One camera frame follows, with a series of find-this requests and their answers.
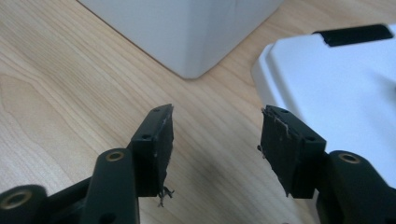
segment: screw hole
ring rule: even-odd
[[[315,137],[306,137],[305,139],[311,142],[317,140]]]
[[[149,135],[149,134],[143,134],[142,135],[142,138],[143,139],[149,139],[151,137],[151,135]]]
[[[359,160],[359,158],[357,158],[351,154],[348,154],[348,153],[341,153],[338,155],[338,157],[343,161],[353,163],[353,164],[358,164],[361,162],[361,160]]]
[[[32,191],[28,189],[22,189],[19,190],[8,197],[6,197],[0,204],[1,209],[12,209],[19,207],[29,201],[29,199],[32,197]]]
[[[106,213],[100,216],[99,223],[100,224],[111,224],[116,220],[116,215],[113,213]]]

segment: wooden table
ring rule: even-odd
[[[0,2],[0,191],[52,194],[92,174],[98,154],[126,147],[151,108],[173,104],[165,185],[140,199],[142,223],[316,223],[311,202],[286,198],[257,151],[262,113],[250,68],[292,35],[396,22],[393,0],[285,0],[226,58],[184,80],[76,1]]]

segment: white container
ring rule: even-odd
[[[322,35],[302,35],[267,46],[252,76],[264,105],[299,117],[327,152],[363,156],[396,188],[395,60],[395,37],[330,47]]]
[[[79,0],[184,78],[216,65],[283,0]]]

